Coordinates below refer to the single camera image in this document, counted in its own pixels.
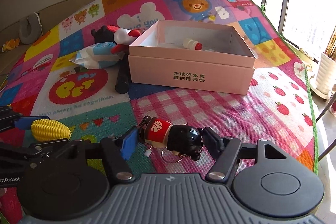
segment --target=pink box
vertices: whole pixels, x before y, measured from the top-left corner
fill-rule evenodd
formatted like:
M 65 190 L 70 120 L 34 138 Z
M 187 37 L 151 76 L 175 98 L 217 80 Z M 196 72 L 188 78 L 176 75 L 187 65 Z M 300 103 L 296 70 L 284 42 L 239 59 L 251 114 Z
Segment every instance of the pink box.
M 183 47 L 191 38 L 201 51 Z M 159 20 L 129 46 L 132 82 L 245 95 L 255 56 L 234 27 Z

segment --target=strawberry print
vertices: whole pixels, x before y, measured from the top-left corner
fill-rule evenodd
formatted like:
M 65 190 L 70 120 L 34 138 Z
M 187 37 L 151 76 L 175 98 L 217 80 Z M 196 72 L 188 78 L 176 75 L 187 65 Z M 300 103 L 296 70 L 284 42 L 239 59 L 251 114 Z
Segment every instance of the strawberry print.
M 258 85 L 258 82 L 256 81 L 256 79 L 252 78 L 251 85 Z
M 297 94 L 294 94 L 294 96 L 295 96 L 295 100 L 297 100 L 300 104 L 304 104 L 305 103 L 303 101 L 303 99 L 300 96 L 298 96 Z
M 286 93 L 282 89 L 278 88 L 276 85 L 273 86 L 273 87 L 274 87 L 274 91 L 276 93 L 278 93 L 279 95 L 281 95 L 281 96 L 285 96 L 286 95 Z
M 296 90 L 299 90 L 299 87 L 298 87 L 297 85 L 293 84 L 292 82 L 289 82 L 289 83 L 291 84 L 291 86 L 292 86 L 293 88 L 295 88 Z
M 306 124 L 312 127 L 313 121 L 310 119 L 310 117 L 306 113 L 303 113 L 302 115 L 303 115 L 303 119 L 306 122 Z
M 271 73 L 271 72 L 269 72 L 269 71 L 268 71 L 268 75 L 269 75 L 269 77 L 271 77 L 271 78 L 273 78 L 273 79 L 275 79 L 275 80 L 278 80 L 278 79 L 279 79 L 275 74 L 273 74 L 273 73 Z
M 283 105 L 283 104 L 280 103 L 280 102 L 277 102 L 276 104 L 277 104 L 277 110 L 278 110 L 281 114 L 283 114 L 283 115 L 288 115 L 288 114 L 289 114 L 289 110 L 288 110 L 288 108 L 287 108 L 285 105 Z

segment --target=screw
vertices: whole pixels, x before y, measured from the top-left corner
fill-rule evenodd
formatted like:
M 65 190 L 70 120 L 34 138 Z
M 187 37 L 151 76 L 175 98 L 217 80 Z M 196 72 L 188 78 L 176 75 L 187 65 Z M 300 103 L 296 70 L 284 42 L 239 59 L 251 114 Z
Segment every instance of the screw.
M 119 173 L 117 173 L 117 179 L 129 180 L 131 178 L 133 178 L 133 175 L 129 172 L 119 172 Z
M 221 172 L 211 172 L 209 173 L 209 178 L 214 180 L 222 180 L 223 178 L 225 178 L 225 175 Z

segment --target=colorful play mat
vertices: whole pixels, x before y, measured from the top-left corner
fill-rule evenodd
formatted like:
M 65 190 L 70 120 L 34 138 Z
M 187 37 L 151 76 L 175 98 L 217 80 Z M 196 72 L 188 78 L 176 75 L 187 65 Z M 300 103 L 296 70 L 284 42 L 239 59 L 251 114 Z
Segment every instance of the colorful play mat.
M 94 43 L 92 29 L 103 25 L 148 28 L 158 20 L 233 26 L 258 57 L 248 94 L 143 84 L 131 84 L 127 94 L 118 94 L 114 89 L 117 66 L 83 71 L 69 61 Z M 173 124 L 211 127 L 220 136 L 243 142 L 267 138 L 316 172 L 315 118 L 306 84 L 304 64 L 251 0 L 96 0 L 32 44 L 4 82 L 0 105 L 11 105 L 24 115 L 48 115 L 68 126 L 72 139 L 91 142 L 122 135 L 145 115 Z M 18 129 L 1 133 L 0 138 L 17 146 L 35 142 L 30 131 Z M 163 161 L 156 149 L 146 158 L 145 150 L 139 144 L 128 161 L 137 176 L 145 172 L 204 176 L 213 164 L 206 149 L 198 161 L 183 159 L 175 164 Z M 101 168 L 97 160 L 90 164 Z M 251 160 L 241 161 L 240 170 L 251 164 Z M 15 188 L 8 188 L 0 203 L 11 224 L 22 217 Z

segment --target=black circular mount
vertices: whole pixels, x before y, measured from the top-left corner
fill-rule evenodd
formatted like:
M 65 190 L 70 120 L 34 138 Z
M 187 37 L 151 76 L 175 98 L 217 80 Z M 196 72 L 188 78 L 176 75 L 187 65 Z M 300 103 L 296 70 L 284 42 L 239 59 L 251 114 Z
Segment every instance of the black circular mount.
M 57 159 L 26 171 L 17 195 L 27 214 L 69 220 L 93 210 L 106 197 L 107 178 L 78 160 Z
M 245 207 L 273 218 L 306 215 L 324 195 L 318 176 L 292 157 L 259 157 L 254 166 L 236 175 L 231 189 Z

